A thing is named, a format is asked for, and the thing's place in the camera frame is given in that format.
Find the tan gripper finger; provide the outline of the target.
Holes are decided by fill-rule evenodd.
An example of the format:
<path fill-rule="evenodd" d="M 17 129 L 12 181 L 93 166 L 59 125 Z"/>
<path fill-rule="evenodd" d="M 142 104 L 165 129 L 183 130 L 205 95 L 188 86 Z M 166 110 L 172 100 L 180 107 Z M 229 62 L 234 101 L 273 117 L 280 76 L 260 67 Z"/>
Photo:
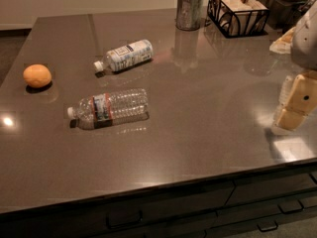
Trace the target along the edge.
<path fill-rule="evenodd" d="M 317 72 L 302 72 L 294 81 L 285 105 L 275 111 L 275 126 L 287 131 L 297 129 L 317 107 Z"/>
<path fill-rule="evenodd" d="M 294 77 L 291 76 L 291 75 L 288 75 L 283 84 L 282 84 L 282 88 L 281 88 L 281 91 L 280 91 L 280 94 L 279 94 L 279 103 L 281 105 L 285 105 L 287 100 L 288 100 L 288 97 L 289 97 L 289 94 L 290 94 L 290 91 L 291 91 L 291 87 L 292 87 L 292 84 L 293 84 L 293 81 L 294 81 Z"/>

